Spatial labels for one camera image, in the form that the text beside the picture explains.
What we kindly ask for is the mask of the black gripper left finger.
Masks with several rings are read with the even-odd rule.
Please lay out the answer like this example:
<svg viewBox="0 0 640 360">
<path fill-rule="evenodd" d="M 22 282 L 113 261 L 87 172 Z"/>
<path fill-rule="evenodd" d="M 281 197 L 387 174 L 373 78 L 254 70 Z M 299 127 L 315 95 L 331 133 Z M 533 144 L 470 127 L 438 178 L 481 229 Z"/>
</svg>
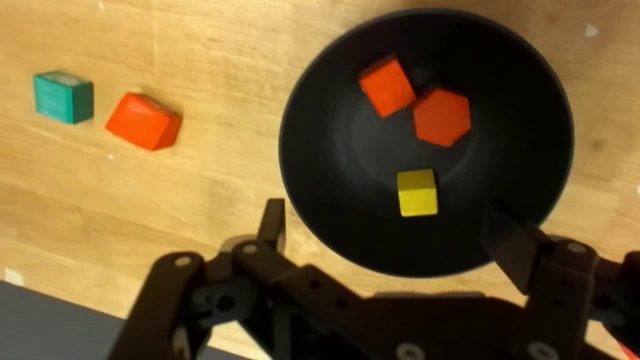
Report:
<svg viewBox="0 0 640 360">
<path fill-rule="evenodd" d="M 286 201 L 271 197 L 258 232 L 226 240 L 212 260 L 198 252 L 158 257 L 108 360 L 196 360 L 216 324 L 260 318 L 268 299 L 240 255 L 279 249 L 285 238 Z"/>
</svg>

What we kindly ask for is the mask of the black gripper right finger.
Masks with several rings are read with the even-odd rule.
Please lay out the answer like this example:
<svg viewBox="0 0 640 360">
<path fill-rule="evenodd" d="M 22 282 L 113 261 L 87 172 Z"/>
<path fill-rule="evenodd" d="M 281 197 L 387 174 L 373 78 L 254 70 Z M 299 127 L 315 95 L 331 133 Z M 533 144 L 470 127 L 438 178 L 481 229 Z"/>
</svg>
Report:
<svg viewBox="0 0 640 360">
<path fill-rule="evenodd" d="M 498 208 L 485 212 L 481 242 L 526 296 L 517 348 L 530 360 L 579 360 L 594 291 L 596 252 L 552 240 Z"/>
</svg>

